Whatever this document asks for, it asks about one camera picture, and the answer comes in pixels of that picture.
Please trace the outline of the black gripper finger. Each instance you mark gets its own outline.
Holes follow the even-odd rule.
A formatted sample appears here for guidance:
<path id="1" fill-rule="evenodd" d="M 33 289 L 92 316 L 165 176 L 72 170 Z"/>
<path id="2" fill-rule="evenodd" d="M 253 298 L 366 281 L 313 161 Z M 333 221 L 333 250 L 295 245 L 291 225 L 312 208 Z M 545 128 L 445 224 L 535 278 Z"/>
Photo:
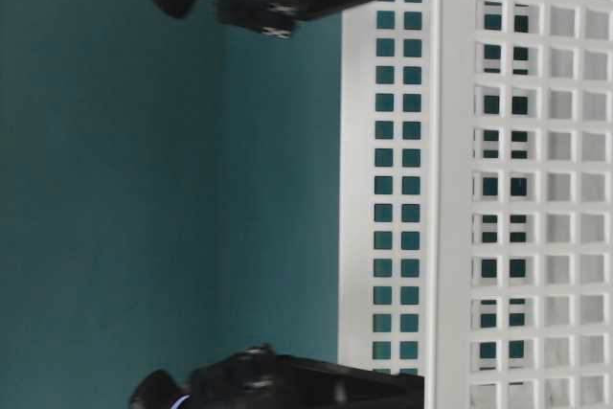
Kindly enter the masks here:
<path id="1" fill-rule="evenodd" d="M 346 409 L 423 409 L 424 395 L 422 393 L 413 393 L 386 397 L 348 399 L 344 402 L 337 401 L 334 407 Z"/>

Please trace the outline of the black bottom gripper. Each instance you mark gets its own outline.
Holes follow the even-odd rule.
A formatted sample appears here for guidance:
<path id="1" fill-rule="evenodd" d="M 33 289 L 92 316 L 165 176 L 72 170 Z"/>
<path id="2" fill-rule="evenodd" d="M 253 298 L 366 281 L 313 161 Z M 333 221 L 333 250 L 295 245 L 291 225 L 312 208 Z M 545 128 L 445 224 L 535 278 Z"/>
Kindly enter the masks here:
<path id="1" fill-rule="evenodd" d="M 348 399 L 424 395 L 424 378 L 384 374 L 288 356 L 284 372 L 273 349 L 262 344 L 192 371 L 179 385 L 165 370 L 147 375 L 128 397 L 130 408 L 335 408 Z"/>

